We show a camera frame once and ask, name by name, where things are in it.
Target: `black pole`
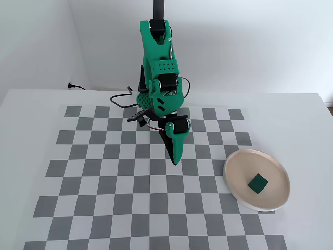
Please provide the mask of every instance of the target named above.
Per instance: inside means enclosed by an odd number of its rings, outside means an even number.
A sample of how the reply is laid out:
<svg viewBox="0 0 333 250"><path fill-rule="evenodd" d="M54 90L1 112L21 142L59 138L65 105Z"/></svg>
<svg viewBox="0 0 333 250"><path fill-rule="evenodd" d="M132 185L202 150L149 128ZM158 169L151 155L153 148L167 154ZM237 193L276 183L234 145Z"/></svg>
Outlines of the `black pole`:
<svg viewBox="0 0 333 250"><path fill-rule="evenodd" d="M164 0L154 0L154 19L164 19Z"/></svg>

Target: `green block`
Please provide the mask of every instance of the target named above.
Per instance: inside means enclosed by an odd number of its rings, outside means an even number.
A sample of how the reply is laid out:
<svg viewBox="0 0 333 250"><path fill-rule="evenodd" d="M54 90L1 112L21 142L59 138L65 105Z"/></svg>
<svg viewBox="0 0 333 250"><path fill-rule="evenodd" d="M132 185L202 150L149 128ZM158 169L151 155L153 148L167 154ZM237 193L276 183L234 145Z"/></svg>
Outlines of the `green block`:
<svg viewBox="0 0 333 250"><path fill-rule="evenodd" d="M266 180L257 173L257 175L248 184L248 187L255 191L257 194L259 194L266 187L267 183L268 180Z"/></svg>

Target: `black cable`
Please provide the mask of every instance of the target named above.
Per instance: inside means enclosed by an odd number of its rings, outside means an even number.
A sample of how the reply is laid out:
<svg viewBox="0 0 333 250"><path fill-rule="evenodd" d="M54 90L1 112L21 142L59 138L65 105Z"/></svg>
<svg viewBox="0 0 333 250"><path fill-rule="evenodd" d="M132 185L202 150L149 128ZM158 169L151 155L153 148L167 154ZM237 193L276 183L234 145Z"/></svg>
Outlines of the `black cable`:
<svg viewBox="0 0 333 250"><path fill-rule="evenodd" d="M185 78L185 77L180 77L180 78L185 79L188 82L188 90L187 90L186 95L184 96L184 99L185 99L187 97L188 93L189 93L189 88L191 87L191 84L190 84L190 82L187 78Z"/></svg>
<svg viewBox="0 0 333 250"><path fill-rule="evenodd" d="M110 101L112 101L114 104L116 104L118 107L121 107L121 108L130 108L130 107L134 107L134 106L137 106L139 105L139 103L134 103L134 104L131 104L131 105L128 105L128 106L121 106L120 104L116 103L115 101L113 101L112 99L115 98L115 97L118 97L118 96L126 96L126 95L132 95L132 89L131 87L127 87L127 89L129 90L129 94L120 94L120 95L114 95L110 98Z"/></svg>

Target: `checkerboard mat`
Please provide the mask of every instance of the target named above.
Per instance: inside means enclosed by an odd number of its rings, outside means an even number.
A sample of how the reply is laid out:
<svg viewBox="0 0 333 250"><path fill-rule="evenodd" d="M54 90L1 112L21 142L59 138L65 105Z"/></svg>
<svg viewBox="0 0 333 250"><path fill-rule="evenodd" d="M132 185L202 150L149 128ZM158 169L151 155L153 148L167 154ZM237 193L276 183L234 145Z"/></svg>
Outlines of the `checkerboard mat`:
<svg viewBox="0 0 333 250"><path fill-rule="evenodd" d="M192 128L174 166L137 108L68 106L31 214L24 250L277 250L274 212L239 204L226 157L253 148L239 109L181 108Z"/></svg>

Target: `table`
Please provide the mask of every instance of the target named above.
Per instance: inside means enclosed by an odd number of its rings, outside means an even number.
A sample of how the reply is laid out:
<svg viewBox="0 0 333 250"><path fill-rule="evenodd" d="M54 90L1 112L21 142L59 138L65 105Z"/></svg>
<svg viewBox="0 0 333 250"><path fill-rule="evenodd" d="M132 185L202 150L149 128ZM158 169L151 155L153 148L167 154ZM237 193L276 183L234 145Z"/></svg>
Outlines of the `table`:
<svg viewBox="0 0 333 250"><path fill-rule="evenodd" d="M47 150L60 105L112 105L119 91L10 90L0 107L0 247L12 249L27 197ZM135 95L120 100L135 102ZM333 117L317 94L192 91L184 105L242 108L261 150L289 174L288 203L272 234L288 249L332 249Z"/></svg>

